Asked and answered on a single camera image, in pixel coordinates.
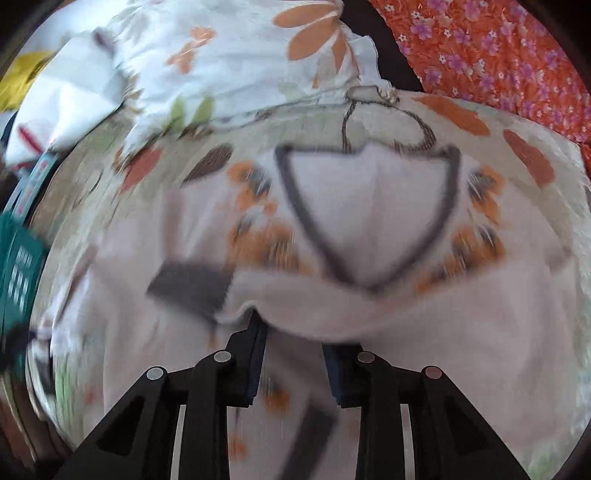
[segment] pink flower print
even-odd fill
[[[521,74],[523,75],[523,79],[526,82],[535,81],[534,68],[531,66],[531,64],[524,63],[523,65],[521,65],[520,70]]]
[[[470,44],[470,35],[468,34],[468,30],[466,30],[465,32],[463,30],[454,31],[453,38],[456,39],[456,43],[458,45],[469,45]]]
[[[521,116],[528,116],[532,118],[534,116],[535,104],[533,102],[523,102],[519,109]]]
[[[511,15],[513,15],[519,23],[523,23],[527,18],[527,10],[517,2],[514,2],[513,5],[511,5]]]
[[[467,67],[466,62],[463,61],[457,53],[454,53],[453,55],[449,55],[447,57],[447,64],[451,69],[455,70],[456,73],[463,72],[464,69]]]
[[[480,16],[480,5],[476,0],[467,0],[464,4],[464,13],[468,20],[476,20]]]
[[[441,77],[443,74],[441,71],[434,69],[433,67],[429,67],[425,70],[425,83],[429,83],[431,85],[441,85]]]
[[[400,53],[405,57],[408,57],[413,52],[406,42],[397,41],[396,43],[398,44]]]
[[[544,54],[544,60],[548,63],[548,69],[554,71],[558,66],[558,52],[556,50],[547,51]]]
[[[495,55],[499,51],[499,46],[490,34],[482,39],[480,46],[483,50],[486,50],[489,55]]]
[[[513,98],[507,95],[501,95],[501,110],[511,112],[513,110]]]
[[[538,90],[538,98],[541,101],[547,100],[550,94],[550,87],[543,83],[540,85],[540,89]]]
[[[539,37],[543,37],[548,33],[548,30],[546,30],[546,27],[543,26],[540,22],[534,20],[534,33]]]
[[[439,15],[443,15],[448,5],[446,0],[427,0],[427,6],[433,10],[437,10]]]
[[[410,27],[410,31],[418,35],[421,40],[431,38],[431,25],[423,20],[415,20],[414,25]]]
[[[480,86],[482,87],[482,90],[484,90],[485,92],[492,90],[492,87],[494,84],[495,84],[494,77],[492,77],[491,75],[488,75],[487,73],[485,73],[480,78]]]

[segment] floral pillowcase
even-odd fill
[[[132,2],[108,27],[137,114],[119,166],[167,130],[244,123],[303,99],[343,101],[359,67],[341,11],[341,0]]]

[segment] bedsheet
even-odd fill
[[[111,167],[131,124],[122,112],[105,121],[62,164],[33,218],[33,228],[53,246],[41,279],[32,326],[38,326],[50,299],[67,281],[88,239],[100,235],[114,219],[125,218],[150,202],[160,188],[216,171],[233,155],[248,158],[281,142],[302,147],[322,143],[345,151],[360,147],[370,138],[401,148],[412,144],[429,149],[436,143],[452,142],[500,172],[537,205],[563,245],[579,258],[583,295],[577,324],[577,415],[571,425],[565,426],[561,438],[542,449],[519,452],[520,461],[533,478],[551,478],[590,416],[591,368],[586,352],[591,333],[591,265],[584,252],[591,238],[591,213],[586,199],[589,183],[578,146],[527,120],[461,100],[411,92],[399,92],[398,98],[390,95],[387,99],[367,90],[351,95],[357,100],[344,107],[302,110],[290,106],[231,131],[204,130],[178,141],[164,137],[145,150],[124,176],[114,174]],[[88,336],[79,352],[53,358],[54,394],[51,386],[43,387],[39,376],[37,362],[43,360],[43,354],[30,352],[28,356],[38,409],[58,425],[72,445],[82,441],[107,408],[102,385],[102,334]],[[37,348],[43,351],[42,345]],[[289,395],[294,404],[305,404],[305,398],[297,399],[294,391],[274,386],[272,378],[265,382],[270,385],[265,402],[271,409],[281,412]],[[243,427],[241,422],[236,419],[236,431]],[[236,439],[234,462],[240,461],[245,448]]]

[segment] red floral fabric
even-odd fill
[[[591,98],[556,40],[515,0],[370,0],[428,93],[521,115],[581,144]]]

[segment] purple flower print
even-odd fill
[[[533,102],[523,102],[519,109],[519,114],[532,118],[535,114],[535,104]]]
[[[477,20],[480,16],[480,5],[476,0],[468,0],[464,4],[464,13],[468,20]]]
[[[495,84],[494,77],[492,77],[491,75],[488,75],[487,73],[485,73],[480,78],[480,86],[482,87],[482,90],[484,90],[485,92],[492,90],[492,87],[494,84]]]
[[[549,94],[550,94],[550,87],[548,85],[546,85],[545,83],[540,85],[540,89],[538,90],[538,98],[541,101],[547,100]]]
[[[443,74],[441,71],[429,67],[427,70],[425,70],[425,83],[429,83],[431,85],[441,85],[442,75]]]
[[[433,10],[437,10],[439,15],[443,15],[448,5],[446,0],[427,0],[427,6]]]
[[[531,64],[524,63],[523,65],[521,65],[521,67],[519,69],[521,70],[521,74],[523,75],[523,79],[526,82],[535,81],[534,68],[531,66]]]
[[[454,53],[453,55],[449,55],[447,57],[447,64],[451,69],[455,70],[456,73],[463,72],[464,69],[467,67],[466,62],[463,61],[457,53]]]
[[[499,46],[490,34],[482,39],[480,46],[483,50],[486,50],[489,55],[495,55],[499,51]]]
[[[548,69],[554,71],[558,66],[558,52],[556,50],[547,51],[544,54],[544,60],[548,63]]]
[[[415,20],[414,25],[410,27],[410,31],[418,35],[421,40],[431,38],[431,25],[422,20]]]
[[[466,30],[465,32],[463,30],[454,31],[453,38],[456,39],[456,43],[458,45],[469,45],[470,44],[470,35],[468,34],[468,30]]]
[[[523,23],[527,18],[527,10],[517,2],[514,2],[513,5],[511,5],[511,15],[513,15],[519,23]]]
[[[501,110],[511,112],[513,110],[513,98],[507,95],[501,95]]]
[[[508,37],[509,35],[511,35],[513,33],[513,29],[515,28],[515,24],[508,22],[508,21],[504,21],[503,22],[503,26],[501,27],[501,33]]]

